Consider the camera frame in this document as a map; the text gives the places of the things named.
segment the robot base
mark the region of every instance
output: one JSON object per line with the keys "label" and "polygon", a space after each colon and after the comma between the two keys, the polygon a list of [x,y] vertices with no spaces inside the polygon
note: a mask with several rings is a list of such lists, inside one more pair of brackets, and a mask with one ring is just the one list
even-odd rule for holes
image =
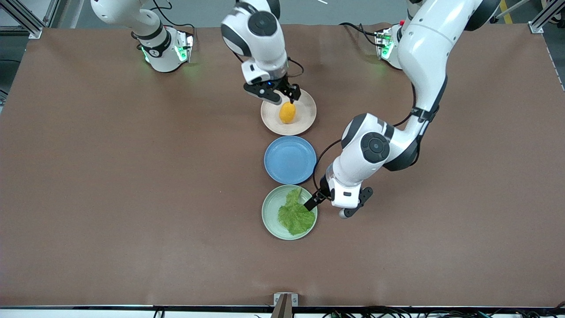
{"label": "robot base", "polygon": [[375,41],[378,44],[385,45],[384,48],[377,46],[377,56],[379,59],[387,61],[392,67],[397,70],[401,70],[402,66],[398,62],[398,30],[402,28],[400,24],[395,24],[391,28],[383,30],[378,33],[375,37]]}
{"label": "robot base", "polygon": [[151,52],[142,51],[145,61],[151,64],[155,71],[168,73],[176,70],[181,64],[190,62],[194,36],[172,27],[165,27],[165,29],[171,34],[171,44],[160,57],[153,57]]}

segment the green plate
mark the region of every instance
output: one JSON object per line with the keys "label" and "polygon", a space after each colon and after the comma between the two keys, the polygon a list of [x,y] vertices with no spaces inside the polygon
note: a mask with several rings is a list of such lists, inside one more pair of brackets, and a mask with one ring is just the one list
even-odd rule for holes
{"label": "green plate", "polygon": [[[293,240],[303,238],[314,228],[314,225],[316,225],[316,221],[318,220],[318,208],[316,207],[312,210],[312,212],[314,213],[314,223],[312,224],[312,226],[306,232],[296,235],[291,235],[288,230],[279,223],[279,208],[286,203],[286,195],[288,194],[288,192],[296,188],[302,187],[292,184],[285,184],[284,186],[280,186],[271,191],[271,193],[269,193],[265,198],[265,201],[263,201],[263,223],[272,235],[280,239]],[[310,194],[310,192],[302,188],[298,202],[306,203],[306,201],[308,201],[311,197],[312,195]]]}

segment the round black joint cover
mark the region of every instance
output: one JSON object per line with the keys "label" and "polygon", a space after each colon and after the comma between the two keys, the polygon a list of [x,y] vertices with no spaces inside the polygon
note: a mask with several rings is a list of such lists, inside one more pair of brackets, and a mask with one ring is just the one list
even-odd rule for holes
{"label": "round black joint cover", "polygon": [[390,146],[385,136],[377,132],[368,132],[361,138],[361,151],[368,162],[376,164],[386,160]]}
{"label": "round black joint cover", "polygon": [[267,11],[259,11],[249,18],[249,30],[258,36],[272,36],[277,31],[277,18]]}

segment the plate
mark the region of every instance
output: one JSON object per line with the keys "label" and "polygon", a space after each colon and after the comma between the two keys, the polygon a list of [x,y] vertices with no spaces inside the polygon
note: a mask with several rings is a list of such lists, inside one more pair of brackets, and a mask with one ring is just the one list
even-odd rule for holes
{"label": "plate", "polygon": [[[286,203],[286,195],[288,192],[296,188],[300,187],[292,184],[280,186],[271,191],[271,193],[269,193],[265,198],[265,201],[263,201],[263,224],[265,224],[265,227],[272,235],[283,240],[303,238],[314,228],[314,225],[316,225],[316,221],[318,220],[318,208],[316,207],[312,210],[314,213],[314,223],[312,226],[306,232],[296,235],[291,235],[288,230],[279,223],[279,208]],[[308,201],[311,197],[312,195],[308,192],[308,190],[302,188],[298,202],[302,204],[306,203],[306,201]]]}
{"label": "plate", "polygon": [[294,136],[305,132],[316,119],[316,103],[310,94],[301,90],[302,94],[300,99],[294,102],[296,107],[296,116],[290,124],[285,124],[279,118],[279,111],[284,103],[289,101],[289,98],[277,92],[282,98],[280,105],[271,104],[270,102],[263,101],[261,104],[261,119],[265,126],[272,132],[282,136]]}
{"label": "plate", "polygon": [[275,139],[264,158],[267,173],[276,182],[299,184],[312,175],[316,165],[316,152],[304,138],[284,136]]}

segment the blue plate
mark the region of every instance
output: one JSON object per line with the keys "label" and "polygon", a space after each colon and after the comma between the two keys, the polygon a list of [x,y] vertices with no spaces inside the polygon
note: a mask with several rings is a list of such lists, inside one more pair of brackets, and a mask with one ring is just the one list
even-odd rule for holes
{"label": "blue plate", "polygon": [[275,181],[299,184],[312,175],[316,152],[303,138],[284,136],[273,141],[265,152],[265,169]]}

